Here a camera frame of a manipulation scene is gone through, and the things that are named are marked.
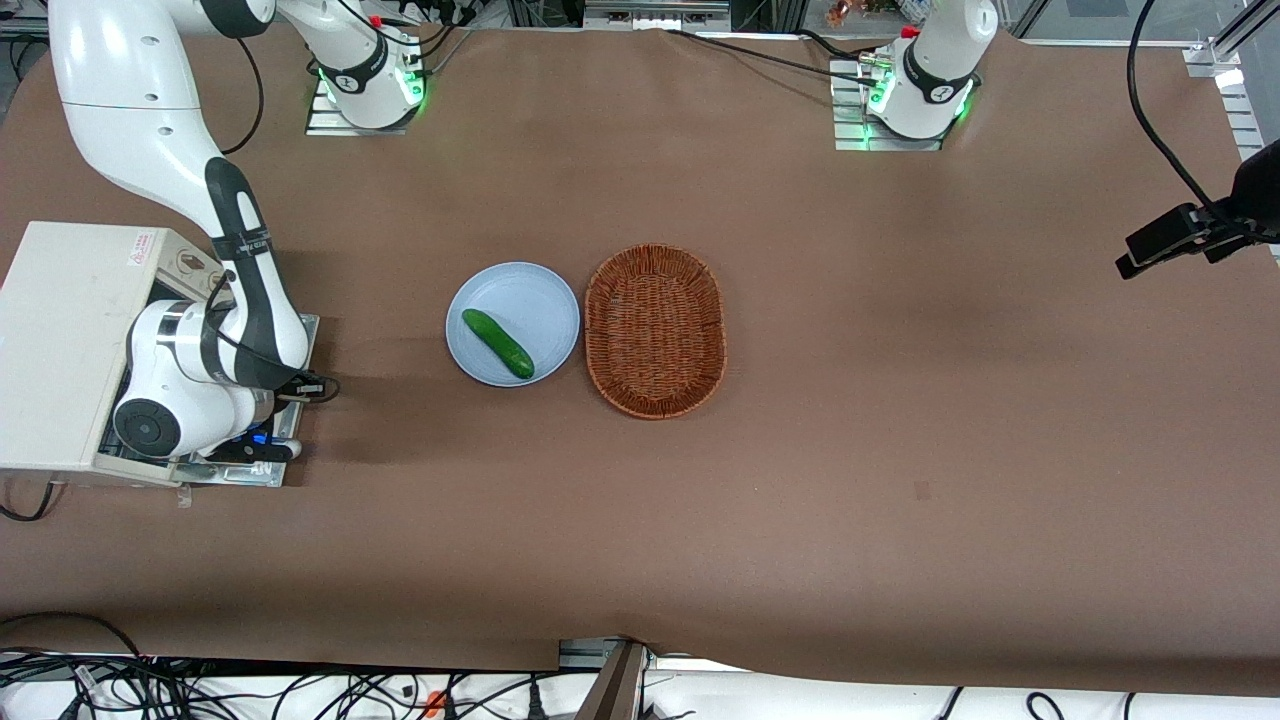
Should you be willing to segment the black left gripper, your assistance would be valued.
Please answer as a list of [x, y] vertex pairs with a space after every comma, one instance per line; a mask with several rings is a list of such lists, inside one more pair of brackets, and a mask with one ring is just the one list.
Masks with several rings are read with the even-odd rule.
[[1236, 169], [1231, 192], [1215, 206], [1231, 223], [1207, 234], [1206, 220], [1190, 202], [1184, 202], [1155, 218], [1125, 238], [1125, 254], [1115, 266], [1125, 281], [1160, 263], [1181, 255], [1198, 254], [1204, 237], [1204, 259], [1216, 264], [1254, 243], [1277, 245], [1279, 232], [1279, 140], [1244, 160]]

